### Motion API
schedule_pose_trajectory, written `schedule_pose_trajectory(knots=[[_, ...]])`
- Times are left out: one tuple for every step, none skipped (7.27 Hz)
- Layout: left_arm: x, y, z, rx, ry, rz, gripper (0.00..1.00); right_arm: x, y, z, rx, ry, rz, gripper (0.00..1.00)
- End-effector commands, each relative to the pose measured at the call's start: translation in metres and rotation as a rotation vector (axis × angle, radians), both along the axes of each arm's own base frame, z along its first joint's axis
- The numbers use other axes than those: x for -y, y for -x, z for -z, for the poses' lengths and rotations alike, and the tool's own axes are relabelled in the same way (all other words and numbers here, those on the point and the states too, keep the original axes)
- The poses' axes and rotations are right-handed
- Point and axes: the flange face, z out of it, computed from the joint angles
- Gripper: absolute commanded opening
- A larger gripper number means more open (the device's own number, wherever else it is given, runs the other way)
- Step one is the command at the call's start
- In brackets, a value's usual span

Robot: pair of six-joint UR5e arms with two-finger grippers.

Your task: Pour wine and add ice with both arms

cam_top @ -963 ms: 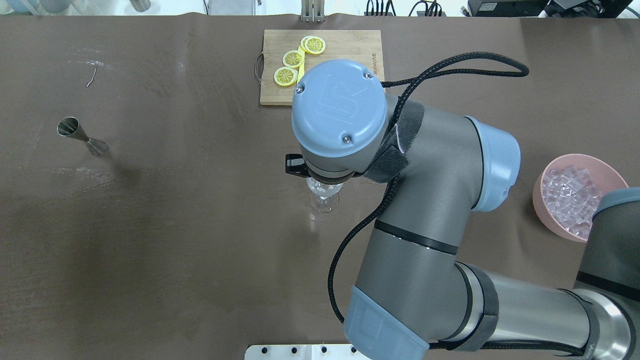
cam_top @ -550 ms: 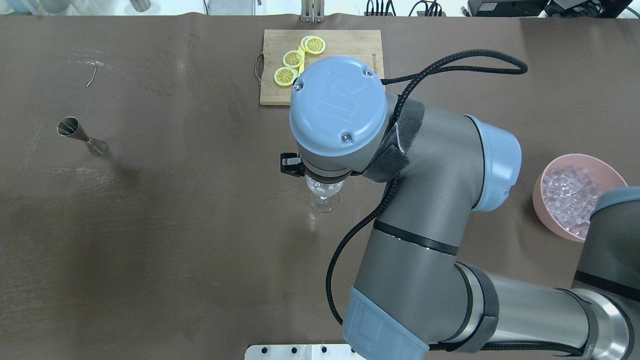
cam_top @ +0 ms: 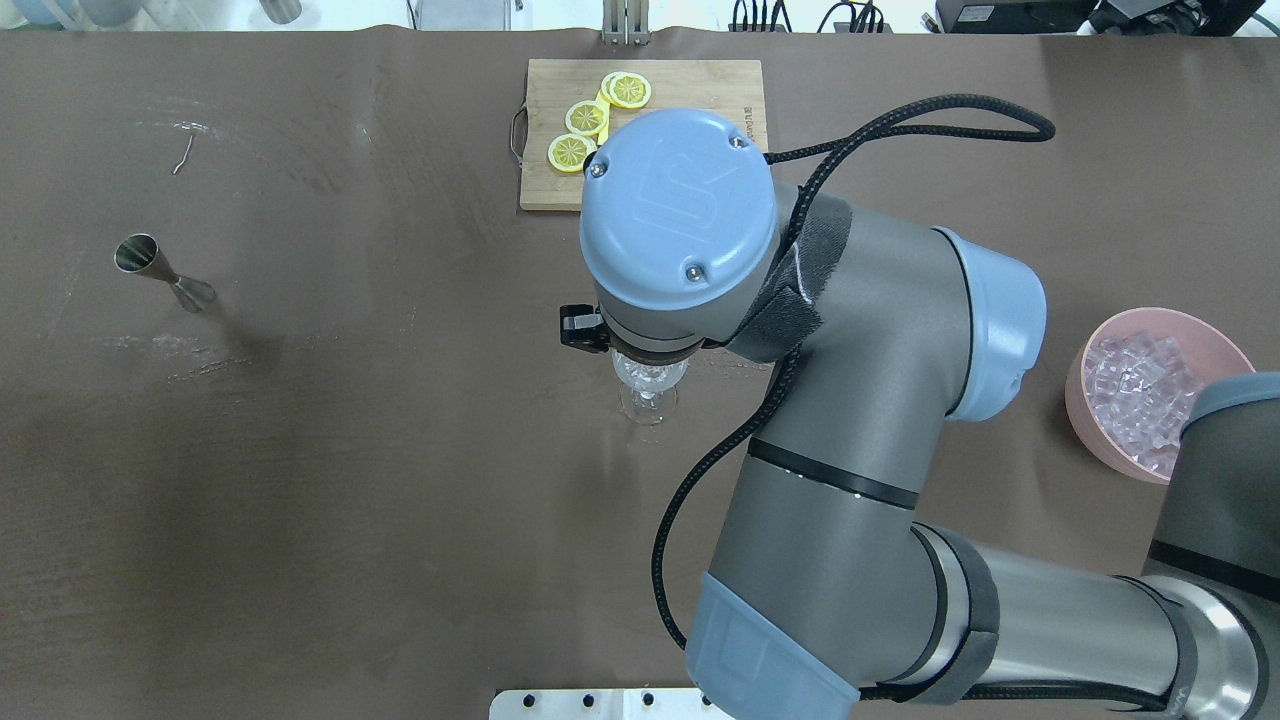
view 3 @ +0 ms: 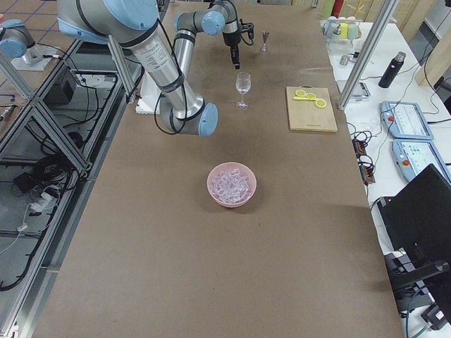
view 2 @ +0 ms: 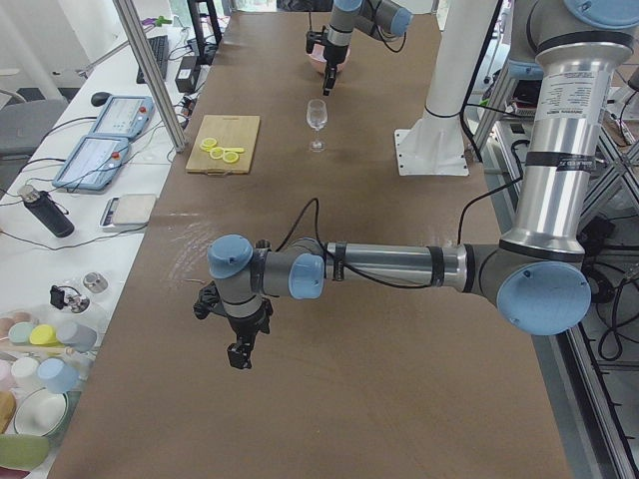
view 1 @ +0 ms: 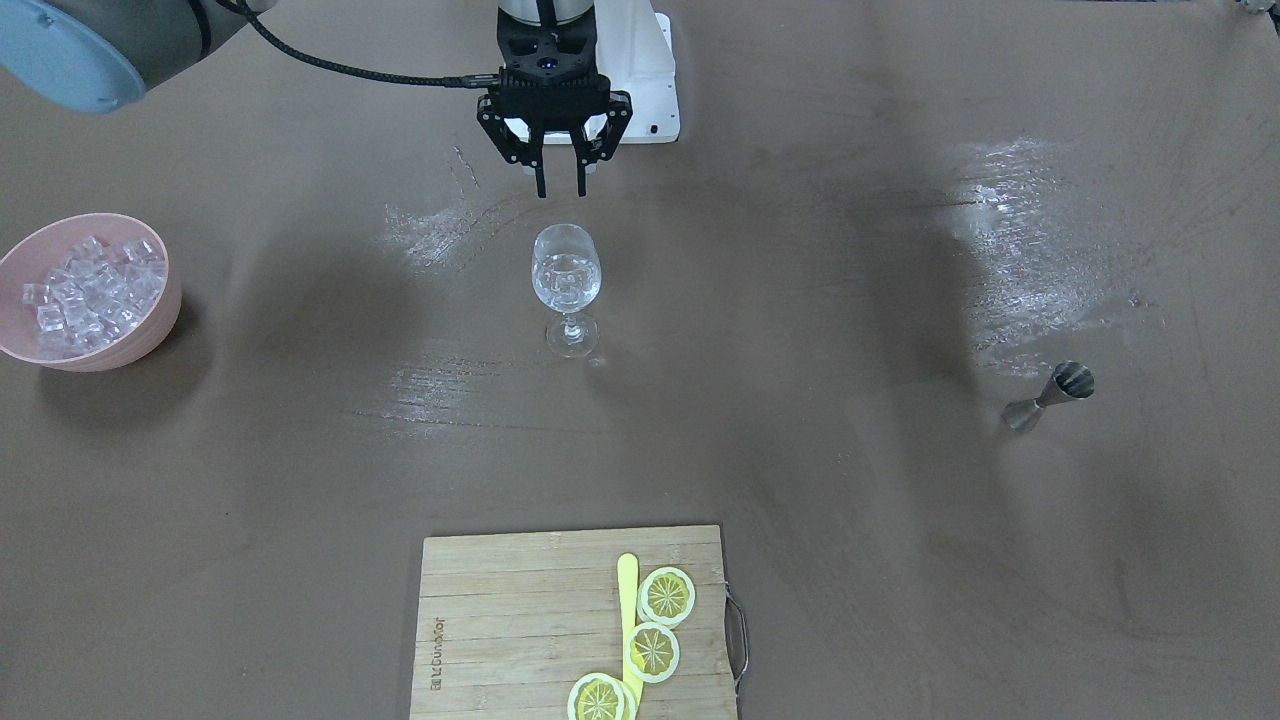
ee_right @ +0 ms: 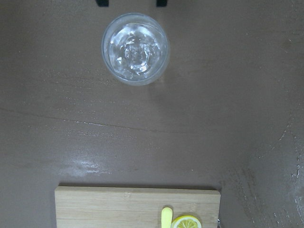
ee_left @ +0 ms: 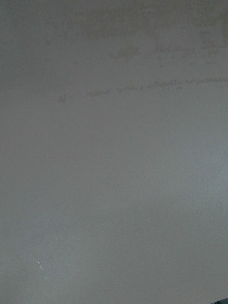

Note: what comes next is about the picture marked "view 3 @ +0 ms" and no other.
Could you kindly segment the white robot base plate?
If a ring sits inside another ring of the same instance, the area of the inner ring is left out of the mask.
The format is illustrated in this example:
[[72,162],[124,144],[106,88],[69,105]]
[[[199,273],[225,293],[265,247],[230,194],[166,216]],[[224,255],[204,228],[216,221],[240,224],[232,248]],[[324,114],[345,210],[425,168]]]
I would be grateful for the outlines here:
[[145,71],[140,87],[140,97],[138,99],[135,112],[140,115],[160,114],[160,103],[156,103],[161,90],[152,79],[151,75]]

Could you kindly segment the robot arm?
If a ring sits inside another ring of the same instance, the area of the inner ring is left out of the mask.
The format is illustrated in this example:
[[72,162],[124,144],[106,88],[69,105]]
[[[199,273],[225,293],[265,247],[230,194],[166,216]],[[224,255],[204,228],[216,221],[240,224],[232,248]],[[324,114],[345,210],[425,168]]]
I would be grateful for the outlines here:
[[1,23],[1,53],[16,70],[43,71],[50,62],[19,19]]
[[94,44],[114,38],[133,53],[165,100],[159,111],[167,134],[214,133],[218,109],[205,102],[186,77],[200,32],[222,34],[234,67],[240,67],[241,25],[232,1],[212,1],[206,10],[178,15],[173,42],[163,37],[156,1],[58,1],[57,9],[63,34]]

